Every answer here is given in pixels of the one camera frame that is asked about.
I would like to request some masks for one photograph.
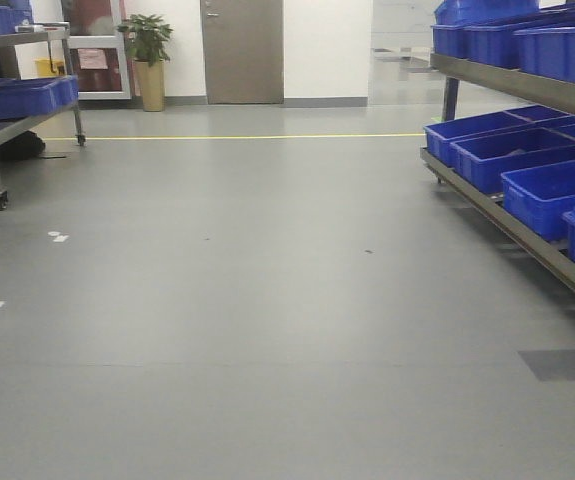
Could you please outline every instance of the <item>potted plant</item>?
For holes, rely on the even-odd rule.
[[[169,60],[165,42],[173,29],[163,23],[161,15],[131,15],[117,28],[127,33],[127,55],[134,59],[143,108],[160,112],[165,107],[163,60]]]

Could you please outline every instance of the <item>plant pot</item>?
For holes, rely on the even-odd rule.
[[[134,62],[136,78],[146,112],[161,112],[165,109],[165,75],[163,62],[149,66],[147,62]]]

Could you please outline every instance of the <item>black bag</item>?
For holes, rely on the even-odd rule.
[[[44,151],[45,142],[34,132],[27,131],[0,145],[0,162],[29,160]]]

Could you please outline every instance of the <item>paper sign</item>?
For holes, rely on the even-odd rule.
[[[78,59],[83,70],[107,70],[107,56],[100,48],[79,48]]]

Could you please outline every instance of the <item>caster wheel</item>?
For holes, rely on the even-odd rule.
[[[0,212],[7,209],[7,199],[4,194],[0,195]]]

